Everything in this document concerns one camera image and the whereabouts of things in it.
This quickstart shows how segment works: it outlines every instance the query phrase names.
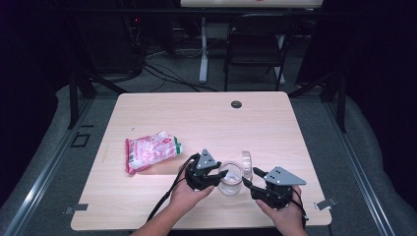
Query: white table leg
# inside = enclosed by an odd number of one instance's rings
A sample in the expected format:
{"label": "white table leg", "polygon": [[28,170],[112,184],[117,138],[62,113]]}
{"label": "white table leg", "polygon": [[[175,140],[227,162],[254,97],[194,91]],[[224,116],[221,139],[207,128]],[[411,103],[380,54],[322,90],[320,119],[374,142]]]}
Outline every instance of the white table leg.
{"label": "white table leg", "polygon": [[[278,45],[279,45],[279,47],[282,46],[282,43],[283,42],[284,42],[284,35],[280,35],[278,37]],[[280,67],[274,67],[273,70],[275,71],[275,79],[278,80],[279,70],[281,70],[281,68]],[[285,85],[284,74],[282,74],[281,80],[279,81],[279,84],[281,86]]]}
{"label": "white table leg", "polygon": [[206,18],[202,18],[202,64],[200,66],[200,83],[208,81],[208,43],[206,36]]}

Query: tabletop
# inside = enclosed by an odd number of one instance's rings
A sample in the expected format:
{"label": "tabletop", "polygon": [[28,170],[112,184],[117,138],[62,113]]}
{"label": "tabletop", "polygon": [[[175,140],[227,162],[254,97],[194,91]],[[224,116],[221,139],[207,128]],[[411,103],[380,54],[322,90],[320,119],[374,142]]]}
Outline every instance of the tabletop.
{"label": "tabletop", "polygon": [[181,0],[190,8],[321,8],[323,0]]}
{"label": "tabletop", "polygon": [[[233,108],[232,101],[240,101]],[[125,140],[160,131],[177,137],[178,156],[152,165],[134,176],[125,172]],[[315,203],[325,199],[297,119],[286,93],[167,92],[124,93],[116,102],[76,211],[74,230],[126,230],[142,226],[168,191],[179,166],[206,148],[217,161],[241,161],[242,151],[264,171],[279,165],[307,184],[300,186],[307,225],[328,225],[328,209]],[[253,183],[265,181],[254,176]],[[235,196],[214,189],[181,218],[176,229],[273,227],[272,221],[242,186]]]}

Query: metal clip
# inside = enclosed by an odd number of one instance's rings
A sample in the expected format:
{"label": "metal clip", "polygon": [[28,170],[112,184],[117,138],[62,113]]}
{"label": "metal clip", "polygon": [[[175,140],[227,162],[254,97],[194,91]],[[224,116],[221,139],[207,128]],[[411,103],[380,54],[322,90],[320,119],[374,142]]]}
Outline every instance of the metal clip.
{"label": "metal clip", "polygon": [[83,204],[83,205],[74,205],[74,206],[67,206],[64,209],[65,214],[74,214],[77,210],[87,210],[87,207],[89,205]]}
{"label": "metal clip", "polygon": [[330,198],[322,202],[319,202],[318,204],[314,203],[314,207],[319,210],[322,210],[324,208],[331,209],[331,206],[334,206],[336,204],[337,204],[337,201],[334,198]]}

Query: snack packaging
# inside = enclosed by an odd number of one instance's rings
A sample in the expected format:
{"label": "snack packaging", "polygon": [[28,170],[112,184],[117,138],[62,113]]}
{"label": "snack packaging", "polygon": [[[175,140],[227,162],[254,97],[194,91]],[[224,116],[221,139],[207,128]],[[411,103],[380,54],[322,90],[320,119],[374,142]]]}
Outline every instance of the snack packaging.
{"label": "snack packaging", "polygon": [[165,131],[137,140],[126,139],[126,172],[133,175],[182,152],[177,138]]}

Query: black grommet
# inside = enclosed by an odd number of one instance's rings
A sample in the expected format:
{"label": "black grommet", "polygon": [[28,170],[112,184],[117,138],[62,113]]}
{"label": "black grommet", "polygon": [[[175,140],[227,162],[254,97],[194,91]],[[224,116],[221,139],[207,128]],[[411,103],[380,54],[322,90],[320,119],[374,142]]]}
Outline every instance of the black grommet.
{"label": "black grommet", "polygon": [[231,105],[232,105],[233,108],[237,109],[237,108],[242,107],[242,102],[240,102],[238,100],[234,100],[234,101],[232,101]]}

